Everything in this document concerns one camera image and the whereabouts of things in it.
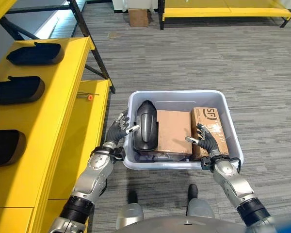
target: orange object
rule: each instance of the orange object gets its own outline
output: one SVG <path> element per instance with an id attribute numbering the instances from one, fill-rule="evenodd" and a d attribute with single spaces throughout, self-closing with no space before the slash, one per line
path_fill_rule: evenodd
<path id="1" fill-rule="evenodd" d="M 92 100 L 93 100 L 93 95 L 88 95 L 87 99 L 88 99 L 89 101 L 92 101 Z"/>

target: yellow table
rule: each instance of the yellow table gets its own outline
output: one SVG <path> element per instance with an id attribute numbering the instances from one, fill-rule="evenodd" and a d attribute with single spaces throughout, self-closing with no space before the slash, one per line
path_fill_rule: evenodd
<path id="1" fill-rule="evenodd" d="M 167 17 L 286 17 L 291 12 L 280 0 L 164 0 L 161 30 Z"/>
<path id="2" fill-rule="evenodd" d="M 16 41 L 9 51 L 34 41 Z M 21 159 L 0 167 L 0 233 L 40 232 L 50 190 L 51 199 L 67 199 L 90 151 L 100 143 L 110 81 L 80 85 L 88 51 L 94 49 L 91 39 L 38 41 L 61 44 L 64 59 L 50 66 L 15 66 L 5 58 L 0 63 L 0 81 L 9 75 L 39 76 L 46 85 L 36 102 L 0 105 L 0 130 L 19 130 L 27 139 Z M 76 99 L 79 88 L 98 95 L 93 101 Z M 67 164 L 57 163 L 62 160 Z M 68 182 L 61 183 L 62 177 Z"/>

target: brown cardboard box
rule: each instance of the brown cardboard box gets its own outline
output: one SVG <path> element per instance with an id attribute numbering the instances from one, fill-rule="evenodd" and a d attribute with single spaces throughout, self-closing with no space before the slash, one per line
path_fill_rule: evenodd
<path id="1" fill-rule="evenodd" d="M 192 145 L 185 140 L 191 136 L 190 112 L 157 110 L 159 122 L 159 144 L 150 155 L 189 157 Z"/>
<path id="2" fill-rule="evenodd" d="M 147 27 L 147 9 L 128 9 L 131 27 Z"/>
<path id="3" fill-rule="evenodd" d="M 215 140 L 218 143 L 221 154 L 228 155 L 227 144 L 222 129 L 218 110 L 216 108 L 193 108 L 191 111 L 191 127 L 192 135 L 194 138 L 198 138 L 196 131 L 196 125 L 200 123 L 210 131 Z M 193 145 L 193 160 L 200 160 L 201 157 L 207 157 L 206 150 L 200 148 L 197 145 Z"/>

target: black tray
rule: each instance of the black tray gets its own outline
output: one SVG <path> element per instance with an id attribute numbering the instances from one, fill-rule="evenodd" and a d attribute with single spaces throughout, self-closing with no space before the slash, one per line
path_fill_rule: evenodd
<path id="1" fill-rule="evenodd" d="M 17 130 L 0 130 L 0 166 L 15 163 L 26 148 L 26 136 Z"/>
<path id="2" fill-rule="evenodd" d="M 33 102 L 43 95 L 45 84 L 37 76 L 9 76 L 9 80 L 0 82 L 0 104 Z"/>
<path id="3" fill-rule="evenodd" d="M 64 58 L 60 44 L 34 43 L 35 46 L 22 47 L 10 52 L 6 57 L 14 65 L 52 65 Z"/>

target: black logo on box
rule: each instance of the black logo on box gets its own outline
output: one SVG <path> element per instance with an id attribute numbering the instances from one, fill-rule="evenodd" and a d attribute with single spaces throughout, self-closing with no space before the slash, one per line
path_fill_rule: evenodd
<path id="1" fill-rule="evenodd" d="M 204 113 L 205 118 L 207 118 L 209 120 L 216 120 L 217 119 L 217 116 L 216 116 L 213 108 L 204 108 L 203 113 Z"/>

